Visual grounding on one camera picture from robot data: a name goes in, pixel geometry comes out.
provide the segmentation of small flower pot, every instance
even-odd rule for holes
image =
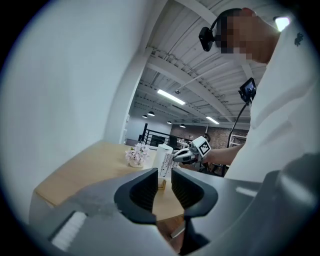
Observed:
[[[139,164],[135,164],[134,160],[130,160],[129,165],[134,168],[141,168],[141,167],[144,167],[144,162],[140,162]]]

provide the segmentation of headset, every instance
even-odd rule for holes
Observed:
[[[241,10],[242,9],[240,9],[240,8],[233,8],[233,9],[225,10],[222,13],[220,13],[218,15],[218,17],[216,17],[215,21],[212,23],[211,28],[208,28],[205,26],[201,29],[200,34],[199,34],[199,39],[200,39],[203,50],[205,50],[206,52],[209,52],[213,43],[215,42],[215,45],[218,48],[221,48],[221,51],[226,51],[226,50],[228,51],[226,42],[222,42],[222,40],[221,40],[222,28],[217,27],[215,35],[213,35],[213,29],[221,17],[227,17],[228,14],[230,14],[234,11],[241,11]]]

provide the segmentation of ceiling light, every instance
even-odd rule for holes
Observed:
[[[206,118],[209,119],[211,122],[214,122],[216,125],[219,124],[216,120],[214,120],[214,119],[211,118],[210,116],[207,116]]]
[[[274,21],[279,31],[284,30],[290,24],[290,20],[287,17],[276,17]]]
[[[163,90],[158,90],[158,94],[161,94],[161,95],[163,95],[163,96],[165,96],[165,97],[167,97],[167,98],[169,98],[169,99],[171,99],[171,100],[173,100],[173,101],[175,101],[175,102],[177,102],[177,103],[179,103],[181,105],[185,104],[185,102],[182,101],[181,99],[178,99],[177,97],[175,97],[175,96],[173,96],[173,95],[171,95],[171,94],[169,94],[169,93],[167,93],[167,92],[165,92]]]

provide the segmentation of wall column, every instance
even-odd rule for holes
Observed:
[[[146,48],[143,54],[137,52],[127,67],[112,101],[104,131],[105,141],[123,143],[127,115],[151,52],[150,47]]]

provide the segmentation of brick wall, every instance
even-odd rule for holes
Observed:
[[[185,128],[182,128],[179,126],[179,124],[173,124],[171,127],[170,135],[185,138],[188,140],[194,140],[199,136],[203,136],[205,134],[205,131],[205,126],[187,125]]]
[[[195,125],[187,125],[185,128],[180,127],[178,124],[173,124],[171,128],[171,135],[182,137],[185,139],[194,140],[199,136],[203,136],[205,134],[206,127],[205,126],[195,126]],[[212,149],[225,149],[228,143],[228,136],[231,129],[228,128],[217,128],[217,127],[208,127],[207,133],[211,137],[211,141],[209,142]],[[234,129],[233,133],[235,135],[247,136],[247,130],[239,130]],[[242,139],[235,139],[236,143],[243,143]]]

